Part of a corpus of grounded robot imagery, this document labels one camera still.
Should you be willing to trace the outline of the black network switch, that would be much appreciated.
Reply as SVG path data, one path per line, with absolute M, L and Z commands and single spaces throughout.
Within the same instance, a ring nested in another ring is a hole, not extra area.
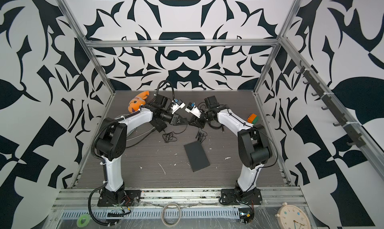
M 167 124 L 161 119 L 152 119 L 150 124 L 160 133 L 165 130 Z

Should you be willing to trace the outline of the black power adapter with cable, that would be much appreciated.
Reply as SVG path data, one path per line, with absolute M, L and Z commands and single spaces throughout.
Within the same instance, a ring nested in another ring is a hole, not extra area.
M 171 132 L 167 133 L 164 131 L 164 133 L 162 134 L 162 138 L 163 138 L 165 143 L 176 142 L 178 140 L 177 135 L 184 133 L 187 128 L 188 128 L 188 122 L 186 124 L 186 127 L 180 132 L 171 131 Z

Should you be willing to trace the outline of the black rectangular box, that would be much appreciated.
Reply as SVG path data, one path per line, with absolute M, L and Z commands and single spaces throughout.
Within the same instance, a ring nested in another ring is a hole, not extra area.
M 210 166 L 210 162 L 200 141 L 186 144 L 184 148 L 193 172 Z

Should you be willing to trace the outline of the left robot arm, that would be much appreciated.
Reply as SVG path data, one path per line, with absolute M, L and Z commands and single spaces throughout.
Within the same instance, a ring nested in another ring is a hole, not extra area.
M 177 110 L 186 104 L 174 98 L 167 105 L 168 98 L 156 95 L 146 104 L 139 104 L 138 109 L 132 113 L 121 115 L 115 119 L 106 118 L 91 145 L 92 155 L 101 161 L 105 172 L 106 190 L 116 193 L 124 186 L 121 171 L 121 158 L 127 146 L 128 132 L 139 126 L 150 123 L 153 128 L 150 132 L 162 132 L 167 125 L 179 126 L 188 124 L 188 119 L 180 116 Z

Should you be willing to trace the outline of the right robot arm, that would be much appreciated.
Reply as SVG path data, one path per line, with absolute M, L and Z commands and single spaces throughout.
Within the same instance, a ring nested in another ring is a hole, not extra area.
M 256 187 L 256 181 L 262 168 L 272 157 L 272 142 L 267 136 L 264 126 L 258 125 L 258 116 L 251 114 L 247 120 L 236 115 L 227 105 L 219 104 L 216 97 L 204 99 L 205 110 L 200 109 L 195 103 L 189 103 L 186 112 L 193 115 L 191 125 L 202 128 L 212 121 L 222 127 L 228 128 L 238 139 L 239 157 L 243 164 L 241 174 L 237 179 L 237 190 L 247 193 Z

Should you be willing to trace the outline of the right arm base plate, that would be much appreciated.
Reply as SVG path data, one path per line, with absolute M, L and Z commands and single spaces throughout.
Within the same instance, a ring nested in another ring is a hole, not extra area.
M 221 189 L 219 202 L 222 205 L 260 205 L 262 203 L 261 191 L 254 188 L 248 192 L 242 192 L 239 188 Z

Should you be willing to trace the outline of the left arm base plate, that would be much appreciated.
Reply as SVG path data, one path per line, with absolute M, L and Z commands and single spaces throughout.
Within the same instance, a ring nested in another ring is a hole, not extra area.
M 129 207 L 140 201 L 141 193 L 141 190 L 119 190 L 118 192 L 111 192 L 107 189 L 102 189 L 97 206 L 112 207 L 121 205 Z

